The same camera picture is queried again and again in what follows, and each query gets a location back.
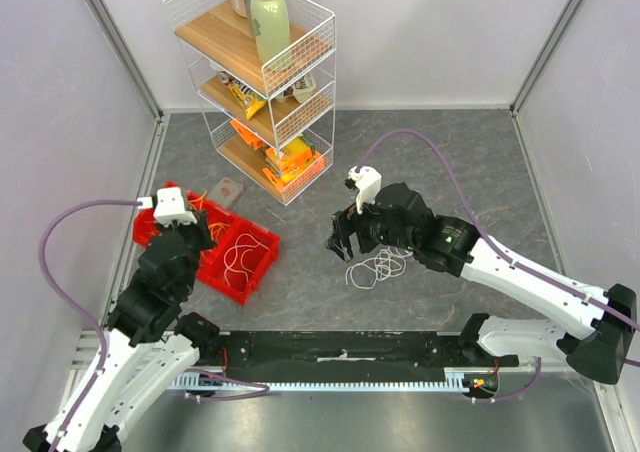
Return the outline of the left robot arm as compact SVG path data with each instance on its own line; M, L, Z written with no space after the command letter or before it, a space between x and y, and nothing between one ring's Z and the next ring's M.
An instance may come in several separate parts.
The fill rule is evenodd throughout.
M182 312L200 256L214 246L203 210L159 223L109 314L89 370L54 419L26 432L28 450L119 451L178 375L216 360L219 328Z

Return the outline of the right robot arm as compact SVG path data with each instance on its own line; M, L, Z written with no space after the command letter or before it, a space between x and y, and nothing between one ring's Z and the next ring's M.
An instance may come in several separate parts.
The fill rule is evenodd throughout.
M462 219L436 215L405 183L345 181L355 201L332 217L326 246L343 261L379 246L409 252L426 269L497 290L542 314L511 320L476 313L458 340L458 353L477 366L510 355L559 359L596 382L618 383L634 336L636 293L607 289L558 274L483 235Z

